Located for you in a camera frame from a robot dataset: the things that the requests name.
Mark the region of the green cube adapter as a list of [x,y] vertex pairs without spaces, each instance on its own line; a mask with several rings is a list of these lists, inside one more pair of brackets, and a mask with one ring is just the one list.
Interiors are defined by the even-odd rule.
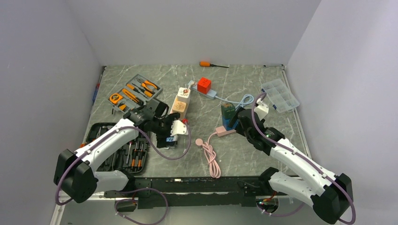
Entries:
[[232,103],[221,104],[222,124],[227,126],[230,119],[233,118],[236,112],[236,107]]

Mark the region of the blue red pen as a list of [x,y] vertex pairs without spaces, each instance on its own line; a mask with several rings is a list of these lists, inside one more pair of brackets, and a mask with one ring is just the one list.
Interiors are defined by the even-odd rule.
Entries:
[[93,104],[95,103],[95,100],[96,100],[96,97],[97,97],[97,94],[98,94],[98,91],[99,91],[99,88],[100,88],[100,83],[101,83],[102,76],[103,76],[103,74],[101,74],[99,76],[99,80],[98,80],[98,82],[97,82],[97,84],[95,86],[95,89],[94,89],[94,93],[93,93],[93,97],[92,97],[92,103]]

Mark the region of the grey tool tray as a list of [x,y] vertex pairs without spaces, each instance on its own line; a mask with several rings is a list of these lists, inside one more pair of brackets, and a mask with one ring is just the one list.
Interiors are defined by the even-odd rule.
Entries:
[[107,97],[107,101],[116,112],[127,113],[146,105],[157,97],[163,88],[143,75],[136,74],[124,86]]

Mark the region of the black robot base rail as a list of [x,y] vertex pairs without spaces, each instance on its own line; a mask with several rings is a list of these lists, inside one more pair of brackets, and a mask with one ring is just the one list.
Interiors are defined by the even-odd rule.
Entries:
[[239,205],[254,207],[264,198],[276,194],[259,180],[258,176],[211,177],[136,177],[136,194],[106,191],[106,198],[134,197],[139,209],[164,206],[218,206]]

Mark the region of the white power strip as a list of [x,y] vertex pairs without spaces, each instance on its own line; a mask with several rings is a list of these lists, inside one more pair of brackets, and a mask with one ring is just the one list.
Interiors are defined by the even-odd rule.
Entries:
[[178,145],[178,135],[170,136],[166,138],[166,149],[176,148]]

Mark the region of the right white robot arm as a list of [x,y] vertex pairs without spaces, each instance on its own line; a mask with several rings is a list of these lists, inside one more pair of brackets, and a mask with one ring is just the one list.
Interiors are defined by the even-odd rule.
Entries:
[[269,167],[258,177],[263,194],[276,191],[296,198],[331,225],[339,221],[347,209],[354,209],[350,177],[344,173],[336,175],[315,163],[276,128],[265,127],[251,109],[238,108],[234,119],[237,133],[255,149],[285,164],[299,176],[296,179]]

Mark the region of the white cube socket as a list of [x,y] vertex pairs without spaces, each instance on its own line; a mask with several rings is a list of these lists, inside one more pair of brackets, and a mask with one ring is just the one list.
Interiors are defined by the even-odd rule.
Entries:
[[191,90],[189,88],[183,88],[183,87],[179,88],[176,95],[177,101],[188,104],[190,102],[190,97],[191,97]]

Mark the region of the black tool case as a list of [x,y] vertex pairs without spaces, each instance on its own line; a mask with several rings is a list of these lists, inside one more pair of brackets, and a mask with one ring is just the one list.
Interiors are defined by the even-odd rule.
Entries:
[[[88,130],[85,142],[87,145],[105,134],[115,125],[114,122],[99,122],[93,124]],[[115,169],[124,169],[131,174],[140,174],[144,171],[149,142],[142,134],[136,139],[128,141],[117,151],[112,153],[98,167],[98,172],[111,172]]]

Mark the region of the pink power strip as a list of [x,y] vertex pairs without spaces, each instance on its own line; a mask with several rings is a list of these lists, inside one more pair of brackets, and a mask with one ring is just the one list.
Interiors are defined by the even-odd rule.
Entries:
[[236,132],[236,130],[234,130],[234,129],[227,130],[224,126],[220,126],[220,127],[217,127],[215,129],[215,133],[216,133],[216,135],[218,137],[222,137],[222,136],[226,136],[226,135],[229,135],[229,134],[233,134],[235,132]]

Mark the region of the orange handled screwdriver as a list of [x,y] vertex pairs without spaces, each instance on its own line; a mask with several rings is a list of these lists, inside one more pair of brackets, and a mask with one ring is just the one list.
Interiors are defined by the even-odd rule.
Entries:
[[219,68],[229,68],[228,66],[220,66],[220,65],[215,65],[215,64],[212,64],[212,63],[210,63],[210,62],[207,62],[207,61],[200,61],[199,62],[199,65],[201,66],[201,67],[204,67],[204,68],[208,68],[208,67],[219,67]]

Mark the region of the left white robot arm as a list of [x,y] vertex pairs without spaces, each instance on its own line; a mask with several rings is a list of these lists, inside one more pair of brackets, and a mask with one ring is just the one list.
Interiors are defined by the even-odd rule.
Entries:
[[115,125],[91,143],[75,151],[61,152],[57,159],[54,184],[55,202],[65,205],[70,201],[82,203],[97,192],[117,191],[124,197],[134,193],[135,177],[123,168],[99,172],[98,168],[123,145],[148,133],[157,137],[190,134],[187,122],[180,113],[166,114],[168,105],[154,98],[145,105],[131,109]]

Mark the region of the red cube socket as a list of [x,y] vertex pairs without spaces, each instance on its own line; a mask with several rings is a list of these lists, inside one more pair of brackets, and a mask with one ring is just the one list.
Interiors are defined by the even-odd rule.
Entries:
[[198,82],[197,82],[197,90],[202,93],[202,94],[207,94],[211,90],[211,84],[212,81],[202,77]]

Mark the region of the blue cube adapter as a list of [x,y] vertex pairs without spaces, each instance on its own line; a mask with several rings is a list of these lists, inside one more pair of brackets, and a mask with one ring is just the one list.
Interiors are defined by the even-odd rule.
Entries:
[[222,125],[223,127],[227,130],[234,130],[236,126],[238,125],[239,121],[238,120],[233,120],[233,119],[223,119],[222,120]]

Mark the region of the tan cube socket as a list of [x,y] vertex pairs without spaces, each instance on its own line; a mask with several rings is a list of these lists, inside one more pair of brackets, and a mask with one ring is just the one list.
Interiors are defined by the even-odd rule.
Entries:
[[188,110],[190,99],[186,97],[176,96],[172,106],[170,113],[179,113],[179,120],[185,119],[186,112]]

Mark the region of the clear plastic organizer box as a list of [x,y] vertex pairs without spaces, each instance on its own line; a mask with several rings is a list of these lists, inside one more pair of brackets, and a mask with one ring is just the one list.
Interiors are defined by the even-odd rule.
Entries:
[[299,101],[280,78],[263,83],[260,87],[266,93],[272,106],[275,106],[274,108],[280,113],[292,111],[300,105]]

